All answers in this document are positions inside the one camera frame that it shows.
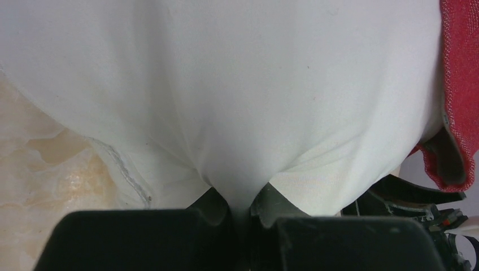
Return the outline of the red patterned pillowcase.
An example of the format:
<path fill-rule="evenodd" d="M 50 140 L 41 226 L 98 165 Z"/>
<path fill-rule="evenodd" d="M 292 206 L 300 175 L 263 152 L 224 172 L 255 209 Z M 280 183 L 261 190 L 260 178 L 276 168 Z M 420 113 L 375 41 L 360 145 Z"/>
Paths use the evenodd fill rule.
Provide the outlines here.
<path fill-rule="evenodd" d="M 478 1 L 441 1 L 443 127 L 412 152 L 447 193 L 474 183 L 478 151 Z"/>

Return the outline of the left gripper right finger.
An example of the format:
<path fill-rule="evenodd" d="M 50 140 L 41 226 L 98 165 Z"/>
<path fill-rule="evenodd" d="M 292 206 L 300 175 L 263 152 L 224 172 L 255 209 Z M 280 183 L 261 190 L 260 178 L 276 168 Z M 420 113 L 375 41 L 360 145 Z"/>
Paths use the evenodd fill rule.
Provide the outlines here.
<path fill-rule="evenodd" d="M 397 217 L 312 217 L 265 185 L 250 208 L 252 270 L 444 270 L 423 227 Z"/>

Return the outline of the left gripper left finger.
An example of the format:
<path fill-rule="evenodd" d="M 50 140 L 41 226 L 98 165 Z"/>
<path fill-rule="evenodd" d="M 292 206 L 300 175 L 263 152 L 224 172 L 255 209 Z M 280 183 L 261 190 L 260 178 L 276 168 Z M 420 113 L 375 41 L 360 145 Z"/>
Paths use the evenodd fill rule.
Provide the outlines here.
<path fill-rule="evenodd" d="M 228 204 L 209 189 L 186 209 L 70 213 L 35 270 L 233 270 L 239 248 Z"/>

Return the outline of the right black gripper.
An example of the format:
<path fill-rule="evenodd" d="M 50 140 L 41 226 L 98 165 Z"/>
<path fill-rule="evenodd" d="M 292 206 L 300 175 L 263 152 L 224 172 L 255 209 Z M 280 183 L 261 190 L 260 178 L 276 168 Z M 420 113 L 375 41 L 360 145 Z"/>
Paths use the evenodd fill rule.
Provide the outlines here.
<path fill-rule="evenodd" d="M 447 233 L 472 219 L 460 209 L 437 208 L 443 203 L 464 200 L 464 192 L 445 193 L 407 182 L 391 174 L 380 179 L 363 195 L 341 211 L 343 216 L 394 216 L 420 223 L 432 237 L 447 270 L 473 270 L 470 261 L 458 251 L 456 237 Z"/>

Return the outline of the white pillow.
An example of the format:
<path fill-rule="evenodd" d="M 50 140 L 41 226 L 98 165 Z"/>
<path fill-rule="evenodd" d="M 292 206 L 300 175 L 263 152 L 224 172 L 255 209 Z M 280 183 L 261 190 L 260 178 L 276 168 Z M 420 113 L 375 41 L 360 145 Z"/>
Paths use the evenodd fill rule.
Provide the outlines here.
<path fill-rule="evenodd" d="M 129 203 L 335 215 L 442 126 L 438 1 L 2 1 L 1 70 Z"/>

